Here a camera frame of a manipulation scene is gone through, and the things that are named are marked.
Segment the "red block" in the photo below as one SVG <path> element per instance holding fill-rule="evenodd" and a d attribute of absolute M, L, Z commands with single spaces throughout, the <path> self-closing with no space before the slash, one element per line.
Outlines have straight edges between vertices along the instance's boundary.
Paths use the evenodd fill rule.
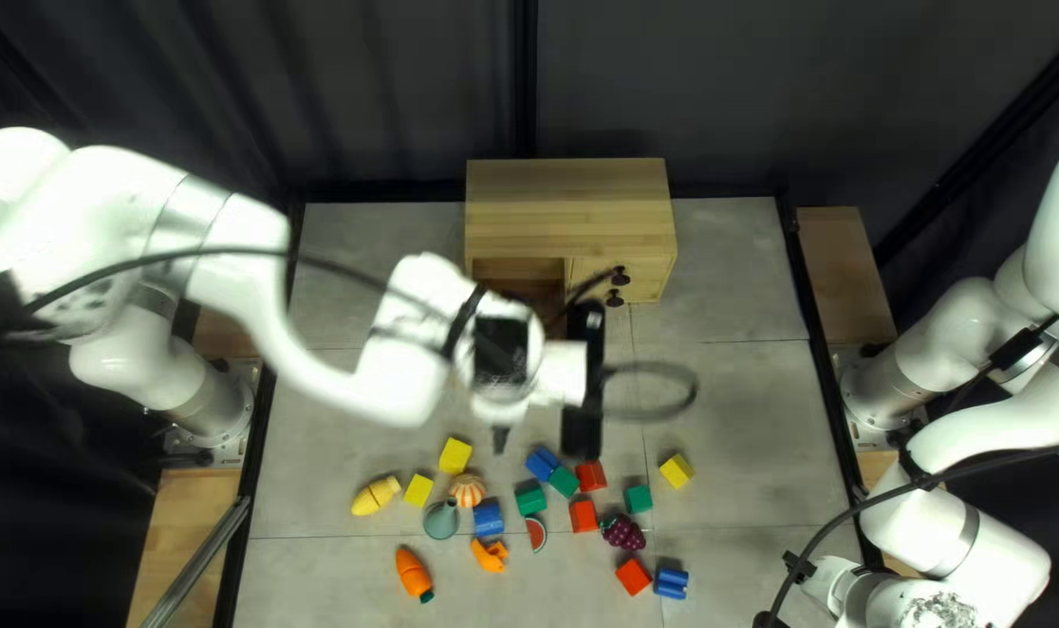
<path fill-rule="evenodd" d="M 606 488 L 604 465 L 598 461 L 586 465 L 576 465 L 576 477 L 579 478 L 579 489 L 584 492 Z"/>
<path fill-rule="evenodd" d="M 569 506 L 569 517 L 572 518 L 573 532 L 598 530 L 598 523 L 595 522 L 595 505 L 588 500 L 574 502 Z"/>
<path fill-rule="evenodd" d="M 614 572 L 615 578 L 620 579 L 622 586 L 627 589 L 630 596 L 636 595 L 640 591 L 650 586 L 652 578 L 638 559 L 630 559 Z"/>

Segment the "black cable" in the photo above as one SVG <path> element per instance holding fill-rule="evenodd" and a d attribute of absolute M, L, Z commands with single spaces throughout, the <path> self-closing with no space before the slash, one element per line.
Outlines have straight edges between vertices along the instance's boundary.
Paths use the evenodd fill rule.
<path fill-rule="evenodd" d="M 967 396 L 971 393 L 974 387 L 979 385 L 984 378 L 990 375 L 995 369 L 1006 370 L 1010 364 L 1023 359 L 1030 351 L 1037 348 L 1042 344 L 1040 335 L 1045 334 L 1048 327 L 1053 326 L 1053 323 L 1059 321 L 1059 313 L 1053 313 L 1052 317 L 1045 319 L 1041 324 L 1031 329 L 1022 329 L 1018 334 L 1013 335 L 1009 340 L 1004 342 L 999 348 L 990 353 L 989 362 L 970 380 L 967 381 L 963 387 L 961 387 L 945 411 L 940 414 L 941 417 L 947 416 L 955 412 L 956 408 L 967 399 Z"/>
<path fill-rule="evenodd" d="M 659 421 L 667 420 L 677 416 L 680 412 L 688 408 L 696 401 L 696 395 L 700 391 L 700 378 L 696 375 L 696 371 L 689 369 L 684 364 L 674 364 L 670 362 L 658 362 L 658 361 L 633 361 L 633 362 L 623 362 L 621 364 L 612 364 L 610 366 L 604 366 L 604 378 L 602 379 L 603 384 L 618 374 L 656 374 L 663 376 L 664 378 L 669 378 L 670 380 L 678 381 L 688 389 L 688 393 L 685 394 L 679 401 L 675 403 L 668 403 L 662 406 L 661 408 L 649 408 L 641 410 L 615 410 L 611 408 L 604 409 L 604 417 L 613 420 L 625 420 L 625 421 Z"/>
<path fill-rule="evenodd" d="M 175 259 L 183 259 L 187 257 L 201 257 L 207 254 L 265 254 L 271 257 L 289 257 L 289 253 L 284 250 L 265 250 L 264 248 L 255 247 L 215 247 L 207 248 L 205 250 L 173 250 L 167 252 L 157 252 L 152 254 L 144 254 L 141 257 L 134 259 L 128 259 L 126 262 L 119 262 L 116 264 L 110 264 L 104 266 L 104 268 L 98 268 L 92 270 L 90 273 L 80 275 L 75 280 L 66 282 L 60 286 L 57 286 L 50 291 L 38 295 L 36 299 L 21 307 L 22 311 L 29 316 L 34 316 L 36 311 L 42 309 L 43 307 L 52 304 L 53 302 L 65 298 L 66 295 L 78 291 L 78 289 L 84 288 L 90 284 L 98 282 L 100 280 L 105 280 L 119 273 L 125 273 L 127 270 L 133 270 L 136 268 L 141 268 L 144 266 L 150 266 L 152 264 L 162 264 L 165 262 L 173 262 Z M 397 288 L 390 287 L 387 282 L 373 277 L 367 273 L 363 273 L 362 270 L 356 270 L 353 267 L 346 266 L 344 264 L 339 264 L 337 262 L 331 262 L 330 259 L 324 259 L 321 257 L 315 257 L 310 254 L 298 253 L 295 256 L 297 261 L 301 264 L 307 264 L 313 268 L 321 268 L 323 270 L 328 270 L 331 273 L 341 275 L 355 281 L 355 283 L 367 286 L 375 289 L 376 291 L 389 292 L 397 298 L 407 301 L 417 307 L 420 307 L 427 312 L 427 315 L 436 317 L 445 321 L 453 320 L 448 313 L 441 311 L 436 307 L 429 305 L 427 302 L 416 298 L 415 295 L 399 291 Z M 487 339 L 487 337 L 480 336 L 477 338 L 477 348 L 482 352 L 490 354 L 490 356 L 498 360 L 499 363 L 509 363 L 509 355 L 495 344 L 493 341 Z"/>
<path fill-rule="evenodd" d="M 553 316 L 549 319 L 545 323 L 545 328 L 548 329 L 552 327 L 554 323 L 567 317 L 569 311 L 571 311 L 573 307 L 576 307 L 576 303 L 578 303 L 586 293 L 591 292 L 595 286 L 603 284 L 607 279 L 613 277 L 616 274 L 617 270 L 615 268 L 600 270 L 598 273 L 585 280 L 582 283 L 573 286 L 572 289 L 569 290 L 571 295 L 569 295 L 569 299 L 564 301 L 564 305 L 562 305 L 561 308 L 557 310 L 556 313 L 553 313 Z"/>
<path fill-rule="evenodd" d="M 805 544 L 804 550 L 797 556 L 795 563 L 789 567 L 789 574 L 785 577 L 782 582 L 782 587 L 777 590 L 777 594 L 774 596 L 774 603 L 770 607 L 770 616 L 766 621 L 766 628 L 773 628 L 774 621 L 777 618 L 778 611 L 782 610 L 782 604 L 785 603 L 785 597 L 789 593 L 789 589 L 793 587 L 796 578 L 802 574 L 807 567 L 808 557 L 816 551 L 816 548 L 821 544 L 824 538 L 830 535 L 837 527 L 839 527 L 843 522 L 850 519 L 855 515 L 865 510 L 868 507 L 877 506 L 882 502 L 893 500 L 899 495 L 904 495 L 905 492 L 912 492 L 918 488 L 931 488 L 937 486 L 941 482 L 952 482 L 956 479 L 967 478 L 969 476 L 974 476 L 975 473 L 986 472 L 991 469 L 997 469 L 999 467 L 1004 467 L 1012 464 L 1024 463 L 1027 461 L 1035 461 L 1038 459 L 1046 457 L 1046 455 L 1053 455 L 1059 453 L 1059 445 L 1052 445 L 1049 447 L 1039 447 L 1038 449 L 1028 449 L 1026 451 L 1020 451 L 1018 453 L 1007 453 L 1005 455 L 1000 455 L 997 459 L 991 459 L 989 461 L 984 461 L 982 463 L 974 463 L 967 465 L 965 467 L 947 469 L 941 472 L 933 473 L 927 478 L 916 479 L 909 484 L 886 490 L 881 495 L 872 497 L 870 499 L 856 504 L 843 510 L 837 515 L 831 521 L 825 523 L 820 531 Z"/>
<path fill-rule="evenodd" d="M 951 401 L 949 401 L 948 406 L 945 407 L 945 411 L 940 414 L 940 416 L 945 417 L 955 412 L 955 408 L 959 408 L 959 405 L 963 403 L 965 399 L 967 399 L 967 396 L 971 393 L 971 389 L 973 389 L 976 385 L 980 385 L 980 382 L 982 382 L 985 378 L 987 378 L 987 376 L 990 375 L 990 371 L 994 370 L 995 370 L 994 364 L 987 364 L 986 366 L 981 369 L 980 372 L 973 378 L 969 378 L 969 380 L 967 380 L 967 383 L 959 387 L 959 390 L 957 390 L 955 394 L 953 394 Z"/>

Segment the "teal funnel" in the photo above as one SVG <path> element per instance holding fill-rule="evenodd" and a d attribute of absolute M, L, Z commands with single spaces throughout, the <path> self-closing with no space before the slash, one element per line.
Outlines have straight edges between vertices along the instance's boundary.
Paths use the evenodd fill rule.
<path fill-rule="evenodd" d="M 425 512 L 425 534 L 437 541 L 455 535 L 460 530 L 460 510 L 455 509 L 455 497 L 432 504 Z"/>

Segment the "wooden cabinet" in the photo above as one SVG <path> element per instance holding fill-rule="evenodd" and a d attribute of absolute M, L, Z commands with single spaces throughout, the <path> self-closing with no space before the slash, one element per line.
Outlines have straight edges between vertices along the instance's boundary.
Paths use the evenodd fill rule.
<path fill-rule="evenodd" d="M 589 293 L 662 298 L 677 258 L 662 159 L 469 161 L 466 200 L 464 258 L 478 281 L 571 288 L 622 266 L 629 283 Z"/>

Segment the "orange toy piece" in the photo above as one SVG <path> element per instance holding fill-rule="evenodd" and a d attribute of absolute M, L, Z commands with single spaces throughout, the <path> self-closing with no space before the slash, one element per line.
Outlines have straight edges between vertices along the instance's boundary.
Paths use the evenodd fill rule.
<path fill-rule="evenodd" d="M 638 559 L 630 559 L 614 572 L 615 578 L 620 579 L 622 586 L 627 589 L 630 596 L 634 596 L 643 589 L 650 586 L 653 579 L 650 578 L 646 568 L 638 562 Z"/>
<path fill-rule="evenodd" d="M 573 532 L 592 532 L 598 530 L 595 522 L 595 505 L 589 500 L 582 500 L 569 506 L 569 517 L 572 518 Z"/>
<path fill-rule="evenodd" d="M 484 548 L 478 538 L 472 538 L 471 553 L 474 554 L 474 559 L 480 561 L 480 567 L 483 569 L 491 573 L 506 571 L 503 559 L 506 558 L 509 552 L 506 551 L 506 545 L 503 545 L 502 541 L 495 541 L 489 548 Z"/>
<path fill-rule="evenodd" d="M 432 579 L 429 579 L 429 572 L 425 571 L 425 566 L 412 552 L 399 548 L 395 555 L 395 564 L 397 576 L 401 578 L 407 593 L 418 597 L 423 605 L 432 599 Z"/>
<path fill-rule="evenodd" d="M 579 478 L 579 489 L 584 492 L 592 492 L 606 488 L 606 476 L 604 476 L 604 465 L 598 461 L 576 465 L 576 477 Z"/>
<path fill-rule="evenodd" d="M 486 489 L 478 476 L 465 472 L 453 478 L 453 485 L 448 494 L 455 497 L 455 504 L 462 508 L 473 508 L 480 505 Z"/>

